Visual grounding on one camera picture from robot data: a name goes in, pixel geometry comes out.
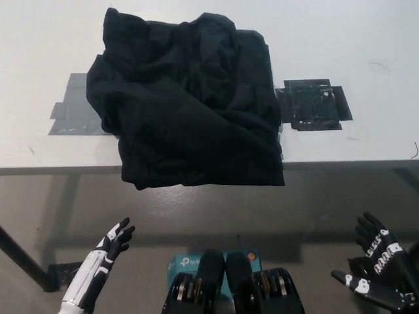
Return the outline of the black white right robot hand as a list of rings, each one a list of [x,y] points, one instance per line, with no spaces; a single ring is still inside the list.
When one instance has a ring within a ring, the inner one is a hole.
[[[350,272],[331,276],[355,296],[390,313],[418,313],[418,267],[394,234],[375,216],[357,218],[355,242],[365,256],[350,258]]]

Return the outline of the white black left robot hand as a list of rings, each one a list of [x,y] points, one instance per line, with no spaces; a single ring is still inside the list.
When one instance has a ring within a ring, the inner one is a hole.
[[[114,225],[86,256],[60,305],[62,313],[93,313],[118,256],[130,247],[135,226],[126,217]]]

